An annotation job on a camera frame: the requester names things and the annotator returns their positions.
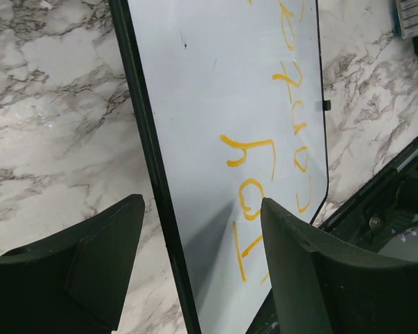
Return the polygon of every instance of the black marker mark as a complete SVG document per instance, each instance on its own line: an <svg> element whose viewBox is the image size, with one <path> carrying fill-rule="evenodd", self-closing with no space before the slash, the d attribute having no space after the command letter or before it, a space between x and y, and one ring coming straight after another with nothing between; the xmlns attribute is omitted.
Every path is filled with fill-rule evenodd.
<svg viewBox="0 0 418 334"><path fill-rule="evenodd" d="M184 49L187 49L186 37L183 36L183 33L181 31L180 31L180 35L181 35L181 44L184 45Z"/></svg>
<svg viewBox="0 0 418 334"><path fill-rule="evenodd" d="M216 64L217 64L217 59L215 59L215 62L214 62L214 67L212 67L212 72L211 72L211 74L214 72Z"/></svg>

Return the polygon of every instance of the whiteboard black frame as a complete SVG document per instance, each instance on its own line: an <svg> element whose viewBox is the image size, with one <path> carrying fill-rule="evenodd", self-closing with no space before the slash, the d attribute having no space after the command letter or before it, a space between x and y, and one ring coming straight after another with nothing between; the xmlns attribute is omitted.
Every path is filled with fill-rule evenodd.
<svg viewBox="0 0 418 334"><path fill-rule="evenodd" d="M178 231L178 224L176 222L176 217L173 210L171 194L169 185L167 183L160 143L158 141L155 121L153 119L152 108L148 97L146 80L141 64L141 57L139 55L139 49L132 23L132 17L130 14L130 8L127 0L109 0L109 5L111 16L113 17L116 37L118 39L119 49L121 51L125 76L127 79L130 96L132 98L134 115L137 120L139 135L141 137L141 144L146 158L150 182L153 188L153 195L155 196L158 215L160 217L160 223L164 234L167 253L169 254L173 277L175 279L176 289L178 292L178 298L180 300L181 309L183 311L186 329L189 334L201 334L198 313L196 311L189 274L187 272L183 246L181 244L181 239ZM320 52L318 0L316 0L316 17L320 63L320 86L322 88L322 100L325 101L323 92L322 56ZM330 185L327 156L327 133L325 128L325 110L323 111L323 125L325 140L325 162L327 165L327 187L325 190L325 196L319 205L319 208L316 210L316 214L314 215L310 224L314 222L314 219L317 217L320 209L327 200L328 189ZM267 302L273 302L273 299L268 296L265 300L265 303ZM263 328L263 330L266 333L269 333L268 327Z"/></svg>

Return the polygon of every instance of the yellow handwritten text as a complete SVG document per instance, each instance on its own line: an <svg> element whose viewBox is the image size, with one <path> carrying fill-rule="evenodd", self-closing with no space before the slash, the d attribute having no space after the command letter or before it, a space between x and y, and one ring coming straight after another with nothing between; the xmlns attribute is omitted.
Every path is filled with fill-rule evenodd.
<svg viewBox="0 0 418 334"><path fill-rule="evenodd" d="M304 16L305 16L305 0L302 0L302 14L300 14L299 23L302 23L304 21Z"/></svg>
<svg viewBox="0 0 418 334"><path fill-rule="evenodd" d="M237 253L237 261L238 266L240 267L240 275L242 276L242 281L246 282L246 274L245 274L245 268L243 266L243 260L246 256L248 256L249 252L258 245L260 241L263 240L263 236L260 236L252 244L250 244L243 253L240 252L240 242L238 241L238 229L237 229L237 223L235 221L232 222L232 227L234 231L234 240L235 240L235 251Z"/></svg>
<svg viewBox="0 0 418 334"><path fill-rule="evenodd" d="M286 82L286 86L288 87L288 94L290 96L290 103L291 104L293 103L293 95L291 93L290 85L295 86L296 88L300 88L300 86L302 85L302 82L304 81L304 76L302 74L301 69L299 68L299 65L295 61L293 61L293 64L294 64L296 70L299 72L299 76L300 76L299 81L296 82L296 81L294 81L294 80L292 80L288 77L288 73L286 71L286 66L282 61L280 62L280 65L284 69L284 74L274 74L274 75L272 75L272 80L284 80Z"/></svg>
<svg viewBox="0 0 418 334"><path fill-rule="evenodd" d="M247 151L250 148L259 148L261 146L265 146L265 145L271 145L272 148L272 156L274 157L274 161L272 163L272 174L271 174L271 180L274 179L274 171L276 169L276 147L274 145L274 141L272 139L267 139L265 141L253 141L252 143L239 143L237 141L233 141L232 139L228 138L227 136L225 136L224 134L222 134L220 136L220 140L231 146L232 148L237 148L239 150L243 151L243 157L240 158L239 160L228 160L226 162L226 164L229 167L238 167L241 164L243 164L246 161L247 158Z"/></svg>
<svg viewBox="0 0 418 334"><path fill-rule="evenodd" d="M302 106L302 109L304 108L304 102L303 101L296 101L293 104L293 108L291 109L291 117L293 119L293 129L294 129L294 135L298 134L300 131L302 131L305 127L307 127L306 123L300 123L300 124L295 124L295 107L296 106Z"/></svg>
<svg viewBox="0 0 418 334"><path fill-rule="evenodd" d="M309 176L309 201L307 203L307 205L305 205L304 207L300 207L300 202L299 202L299 194L296 193L295 194L295 199L297 201L297 208L299 209L299 213L303 214L311 205L311 194L312 194L312 189L311 189L311 175Z"/></svg>
<svg viewBox="0 0 418 334"><path fill-rule="evenodd" d="M255 218L257 218L260 215L260 210L258 210L255 214L248 214L248 212L251 211L251 208L246 206L245 197L243 197L243 190L250 184L256 186L258 190L260 190L260 194L261 194L260 201L265 197L265 193L263 192L263 187L260 184L260 182L255 179L248 179L244 181L242 185L240 186L240 188L238 189L238 195L240 197L240 205L242 206L242 209L243 209L243 215L248 221L253 221Z"/></svg>
<svg viewBox="0 0 418 334"><path fill-rule="evenodd" d="M243 261L242 261L242 257L240 256L238 231L237 231L237 224L235 223L235 221L232 222L232 227L234 229L235 250L237 251L237 261L238 261L238 266L240 267L240 275L242 276L242 281L246 282L245 268L243 268Z"/></svg>
<svg viewBox="0 0 418 334"><path fill-rule="evenodd" d="M281 2L280 3L280 10L281 10L281 31L284 33L285 43L286 46L291 50L295 50L295 32L293 24L291 23L291 18L294 17L294 13L290 12L287 7ZM290 26L291 34L293 35L294 44L290 44L288 40L288 36L286 35L286 29L284 22L287 21L288 25Z"/></svg>
<svg viewBox="0 0 418 334"><path fill-rule="evenodd" d="M305 166L302 166L299 161L297 160L297 155L303 151L307 151L307 155L305 157ZM303 172L306 173L307 172L307 164L308 164L308 154L309 154L309 148L308 146L302 146L300 148L298 148L295 152L294 152L294 164L299 167L299 169Z"/></svg>
<svg viewBox="0 0 418 334"><path fill-rule="evenodd" d="M262 281L260 282L260 285L263 285L264 282L266 282L268 280L268 278L270 277L270 273L267 273L265 275L265 277L262 279Z"/></svg>

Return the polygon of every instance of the marble countertop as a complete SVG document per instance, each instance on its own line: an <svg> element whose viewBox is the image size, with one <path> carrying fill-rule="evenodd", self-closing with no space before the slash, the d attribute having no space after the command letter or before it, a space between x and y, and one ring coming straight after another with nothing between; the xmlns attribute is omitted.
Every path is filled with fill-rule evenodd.
<svg viewBox="0 0 418 334"><path fill-rule="evenodd" d="M319 0L330 192L321 222L418 135L418 58L389 0ZM185 333L109 7L0 0L0 254L131 193L146 215L117 333Z"/></svg>

